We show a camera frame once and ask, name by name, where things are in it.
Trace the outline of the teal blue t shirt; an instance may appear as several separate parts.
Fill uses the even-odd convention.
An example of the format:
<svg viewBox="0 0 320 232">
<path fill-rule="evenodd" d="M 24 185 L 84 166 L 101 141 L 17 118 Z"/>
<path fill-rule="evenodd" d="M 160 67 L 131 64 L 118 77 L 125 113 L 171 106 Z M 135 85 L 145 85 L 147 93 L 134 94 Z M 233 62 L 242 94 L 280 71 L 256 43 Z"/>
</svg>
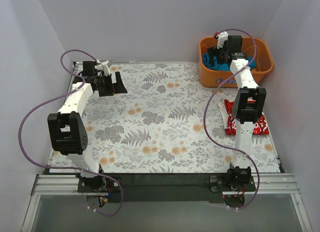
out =
<svg viewBox="0 0 320 232">
<path fill-rule="evenodd" d="M 210 59 L 212 59 L 213 58 L 213 65 L 211 65 L 211 63 L 210 63 Z M 245 57 L 245 59 L 247 59 L 247 62 L 246 62 L 246 64 L 247 63 L 249 63 L 251 60 L 252 60 L 252 57 Z M 210 69 L 210 70 L 215 70 L 215 71 L 230 71 L 230 66 L 228 65 L 228 64 L 226 64 L 226 63 L 224 63 L 224 64 L 218 64 L 218 62 L 217 62 L 217 57 L 216 56 L 213 56 L 213 57 L 210 57 L 209 56 L 209 54 L 208 53 L 204 53 L 204 54 L 202 54 L 202 56 L 201 56 L 201 60 L 202 60 L 202 63 L 203 63 L 203 65 L 206 67 L 206 68 L 208 68 L 208 69 Z M 253 61 L 250 65 L 249 65 L 249 67 L 250 67 L 250 70 L 254 70 L 254 69 L 256 69 L 256 67 L 257 67 L 257 63 L 256 63 L 256 61 Z"/>
</svg>

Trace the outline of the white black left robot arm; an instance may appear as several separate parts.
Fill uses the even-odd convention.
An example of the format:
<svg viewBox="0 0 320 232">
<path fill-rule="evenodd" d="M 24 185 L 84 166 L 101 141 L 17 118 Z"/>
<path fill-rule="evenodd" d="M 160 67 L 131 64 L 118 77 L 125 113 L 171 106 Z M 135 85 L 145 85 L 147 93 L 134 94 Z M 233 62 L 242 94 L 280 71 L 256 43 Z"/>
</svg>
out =
<svg viewBox="0 0 320 232">
<path fill-rule="evenodd" d="M 76 167 L 82 169 L 79 177 L 83 185 L 96 192 L 103 191 L 107 181 L 97 174 L 103 171 L 101 165 L 86 152 L 89 139 L 82 114 L 94 92 L 98 92 L 101 97 L 127 93 L 120 72 L 111 73 L 110 67 L 109 61 L 84 61 L 82 71 L 72 83 L 75 92 L 47 119 L 53 150 L 68 157 Z"/>
</svg>

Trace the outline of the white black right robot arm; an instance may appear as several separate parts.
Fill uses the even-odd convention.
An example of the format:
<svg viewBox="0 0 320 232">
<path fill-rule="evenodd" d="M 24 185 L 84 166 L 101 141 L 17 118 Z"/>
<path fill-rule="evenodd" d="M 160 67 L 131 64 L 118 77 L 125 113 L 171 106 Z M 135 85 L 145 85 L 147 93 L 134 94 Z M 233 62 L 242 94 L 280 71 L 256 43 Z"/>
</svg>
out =
<svg viewBox="0 0 320 232">
<path fill-rule="evenodd" d="M 257 187 L 248 155 L 254 127 L 262 115 L 267 92 L 258 86 L 252 76 L 248 57 L 242 52 L 242 37 L 221 32 L 215 38 L 217 45 L 209 53 L 216 56 L 218 64 L 229 66 L 238 87 L 231 110 L 236 128 L 235 150 L 230 167 L 220 184 L 234 191 L 255 191 Z"/>
</svg>

